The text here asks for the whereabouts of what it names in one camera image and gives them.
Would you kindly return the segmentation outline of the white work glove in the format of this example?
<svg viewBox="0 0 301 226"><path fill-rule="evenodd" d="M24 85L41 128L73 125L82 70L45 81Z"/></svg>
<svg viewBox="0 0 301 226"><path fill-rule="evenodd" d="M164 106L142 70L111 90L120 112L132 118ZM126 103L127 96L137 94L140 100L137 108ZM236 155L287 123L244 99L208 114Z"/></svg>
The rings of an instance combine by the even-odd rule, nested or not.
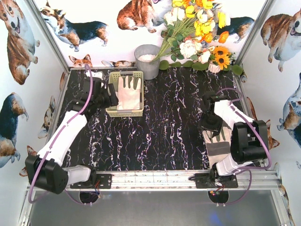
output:
<svg viewBox="0 0 301 226"><path fill-rule="evenodd" d="M139 110L140 109L140 89L141 78L137 79L134 88L134 78L129 82L129 76L119 77L118 80L118 100L117 110Z"/></svg>

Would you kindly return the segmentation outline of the white grey glove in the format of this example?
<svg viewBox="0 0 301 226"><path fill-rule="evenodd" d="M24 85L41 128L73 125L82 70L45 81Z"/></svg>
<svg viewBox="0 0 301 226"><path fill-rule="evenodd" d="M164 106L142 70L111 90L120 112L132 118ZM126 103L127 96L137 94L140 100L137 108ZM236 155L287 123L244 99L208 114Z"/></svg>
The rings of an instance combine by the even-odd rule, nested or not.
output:
<svg viewBox="0 0 301 226"><path fill-rule="evenodd" d="M230 153L232 130L223 125L219 135L213 137L213 132L204 130L202 135L205 140L209 167L223 160Z"/></svg>

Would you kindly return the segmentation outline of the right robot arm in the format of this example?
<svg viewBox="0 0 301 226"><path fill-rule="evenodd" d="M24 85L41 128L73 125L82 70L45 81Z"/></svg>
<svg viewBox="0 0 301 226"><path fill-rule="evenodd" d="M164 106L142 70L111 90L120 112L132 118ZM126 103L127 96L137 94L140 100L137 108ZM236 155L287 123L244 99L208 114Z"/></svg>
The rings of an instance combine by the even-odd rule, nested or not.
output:
<svg viewBox="0 0 301 226"><path fill-rule="evenodd" d="M204 137L213 178L254 169L254 161L270 160L267 125L245 115L226 95L212 91L203 97L198 129Z"/></svg>

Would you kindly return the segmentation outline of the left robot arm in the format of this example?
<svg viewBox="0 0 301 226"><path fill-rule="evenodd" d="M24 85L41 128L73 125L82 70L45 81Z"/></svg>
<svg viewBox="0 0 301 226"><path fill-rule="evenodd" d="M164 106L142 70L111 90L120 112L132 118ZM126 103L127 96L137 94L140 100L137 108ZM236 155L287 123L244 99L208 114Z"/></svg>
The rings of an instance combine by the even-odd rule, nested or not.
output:
<svg viewBox="0 0 301 226"><path fill-rule="evenodd" d="M62 167L68 149L90 119L101 109L118 105L112 83L100 78L86 78L83 90L71 102L57 131L38 153L25 160L31 186L60 194L67 186L78 184L92 187L97 173L92 167Z"/></svg>

